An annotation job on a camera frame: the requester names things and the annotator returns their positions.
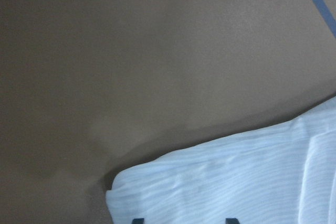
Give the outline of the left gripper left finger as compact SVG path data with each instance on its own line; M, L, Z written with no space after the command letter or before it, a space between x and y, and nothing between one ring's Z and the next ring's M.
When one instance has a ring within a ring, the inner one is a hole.
M132 224L144 224L144 218L135 218L131 222Z

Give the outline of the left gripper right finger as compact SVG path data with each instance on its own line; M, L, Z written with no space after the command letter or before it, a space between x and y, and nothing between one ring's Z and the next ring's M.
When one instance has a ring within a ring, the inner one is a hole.
M225 223L226 224L238 224L238 219L237 218L226 218Z

